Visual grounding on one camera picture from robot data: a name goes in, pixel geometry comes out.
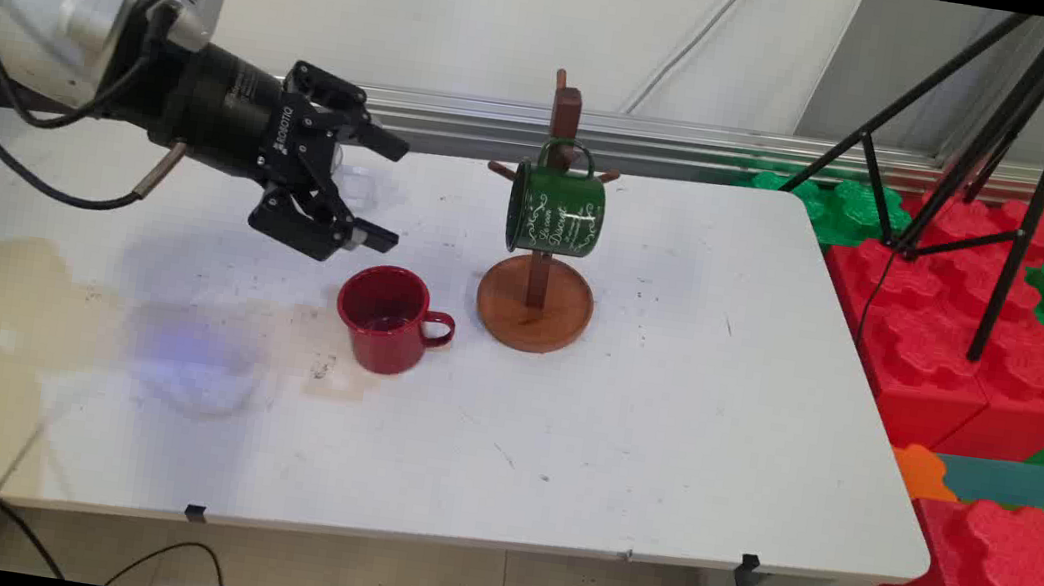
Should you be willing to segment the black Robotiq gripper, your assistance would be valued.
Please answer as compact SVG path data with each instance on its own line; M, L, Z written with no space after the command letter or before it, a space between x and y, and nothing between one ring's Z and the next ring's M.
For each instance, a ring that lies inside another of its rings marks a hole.
M303 167L281 164L292 154L279 149L281 131L327 134L393 162L409 153L375 122L363 88L311 62L296 61L280 79L213 42L199 52L165 44L139 76L133 123L162 148L182 142L193 161L264 186L247 225L310 259L359 248L385 255L399 243L341 196L316 191Z

